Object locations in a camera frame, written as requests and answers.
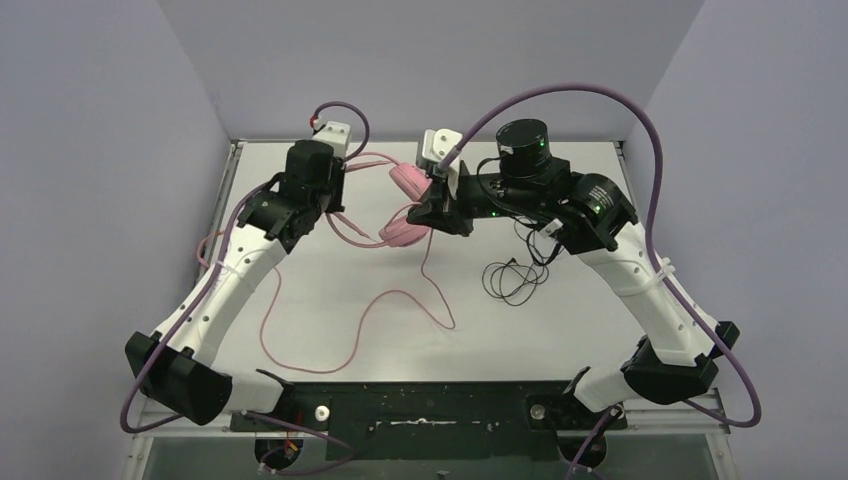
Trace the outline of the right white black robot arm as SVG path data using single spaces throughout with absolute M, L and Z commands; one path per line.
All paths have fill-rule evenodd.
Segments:
M 643 330 L 622 365 L 588 367 L 572 381 L 562 400 L 568 422 L 585 427 L 629 399 L 669 405 L 712 387 L 719 371 L 716 341 L 734 343 L 739 331 L 729 321 L 685 309 L 671 263 L 653 266 L 645 229 L 613 180 L 576 172 L 554 156 L 547 125 L 538 119 L 514 120 L 497 131 L 496 172 L 471 172 L 457 161 L 438 177 L 435 160 L 458 141 L 451 130 L 426 133 L 418 165 L 431 183 L 408 222 L 465 237 L 477 219 L 526 218 L 534 232 L 598 274 Z

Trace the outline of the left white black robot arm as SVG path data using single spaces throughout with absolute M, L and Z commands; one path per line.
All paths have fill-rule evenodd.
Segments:
M 251 190 L 227 220 L 217 257 L 180 306 L 153 333 L 134 333 L 125 355 L 135 377 L 132 393 L 206 425 L 229 410 L 254 410 L 273 427 L 295 416 L 286 383 L 269 373 L 216 371 L 228 330 L 265 277 L 340 206 L 345 162 L 333 146 L 298 140 L 282 171 Z

